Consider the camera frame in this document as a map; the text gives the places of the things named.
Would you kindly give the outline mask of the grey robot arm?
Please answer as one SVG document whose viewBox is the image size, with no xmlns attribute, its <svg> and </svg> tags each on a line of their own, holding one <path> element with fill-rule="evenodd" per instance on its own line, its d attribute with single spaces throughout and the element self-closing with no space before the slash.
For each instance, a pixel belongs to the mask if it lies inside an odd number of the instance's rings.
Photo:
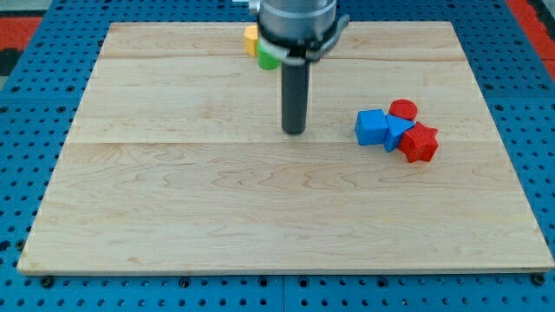
<svg viewBox="0 0 555 312">
<path fill-rule="evenodd" d="M 247 0 L 257 18 L 260 46 L 288 66 L 319 62 L 339 42 L 349 25 L 337 16 L 336 0 Z"/>
</svg>

